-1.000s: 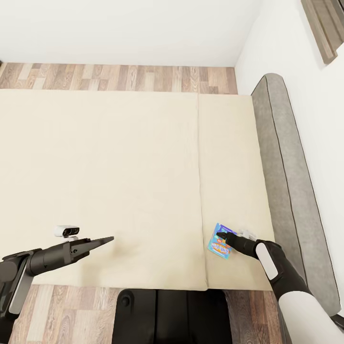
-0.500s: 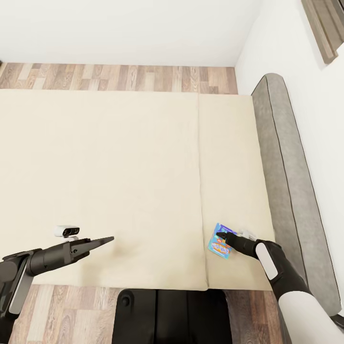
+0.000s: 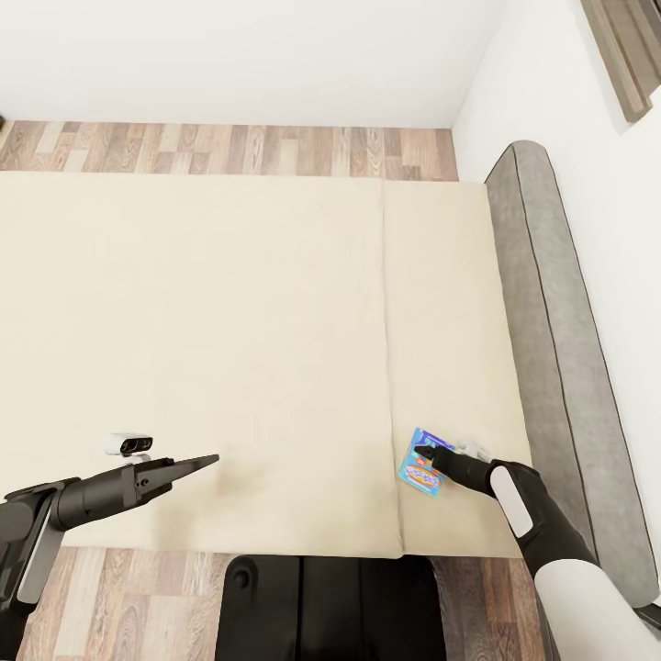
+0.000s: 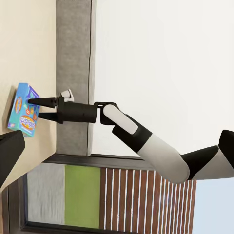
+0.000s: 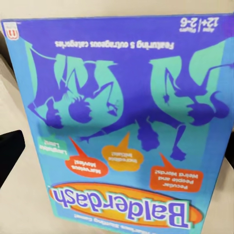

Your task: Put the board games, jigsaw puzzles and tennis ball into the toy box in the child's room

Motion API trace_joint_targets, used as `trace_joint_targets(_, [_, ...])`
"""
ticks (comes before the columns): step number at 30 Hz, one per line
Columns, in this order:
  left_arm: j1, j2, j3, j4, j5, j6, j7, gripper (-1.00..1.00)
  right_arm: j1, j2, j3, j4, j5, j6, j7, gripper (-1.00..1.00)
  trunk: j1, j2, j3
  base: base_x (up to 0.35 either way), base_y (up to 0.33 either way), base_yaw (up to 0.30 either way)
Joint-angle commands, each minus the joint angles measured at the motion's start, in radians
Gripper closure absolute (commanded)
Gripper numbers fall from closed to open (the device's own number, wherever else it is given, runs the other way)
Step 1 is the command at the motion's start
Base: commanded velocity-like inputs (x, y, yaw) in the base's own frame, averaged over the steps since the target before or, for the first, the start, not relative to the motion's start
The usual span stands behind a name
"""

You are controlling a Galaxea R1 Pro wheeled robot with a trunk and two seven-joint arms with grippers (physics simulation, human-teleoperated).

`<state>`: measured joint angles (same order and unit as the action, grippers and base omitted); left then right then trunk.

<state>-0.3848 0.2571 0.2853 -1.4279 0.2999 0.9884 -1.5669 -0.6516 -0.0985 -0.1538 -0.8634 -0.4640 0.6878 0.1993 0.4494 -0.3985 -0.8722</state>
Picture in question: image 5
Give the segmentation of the board game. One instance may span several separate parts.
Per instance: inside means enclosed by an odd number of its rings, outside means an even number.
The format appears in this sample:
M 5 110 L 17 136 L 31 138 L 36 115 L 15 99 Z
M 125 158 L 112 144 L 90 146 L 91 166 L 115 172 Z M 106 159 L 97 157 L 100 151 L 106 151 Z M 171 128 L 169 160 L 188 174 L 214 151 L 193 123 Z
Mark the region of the board game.
M 234 130 L 234 13 L 0 23 L 54 216 L 201 234 Z

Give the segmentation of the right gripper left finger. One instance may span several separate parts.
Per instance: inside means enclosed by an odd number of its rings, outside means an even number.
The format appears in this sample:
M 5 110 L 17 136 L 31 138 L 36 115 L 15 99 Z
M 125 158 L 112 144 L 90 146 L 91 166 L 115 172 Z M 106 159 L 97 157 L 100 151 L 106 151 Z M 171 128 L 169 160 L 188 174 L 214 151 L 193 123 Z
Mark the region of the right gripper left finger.
M 21 130 L 0 135 L 0 188 L 24 149 L 25 141 Z

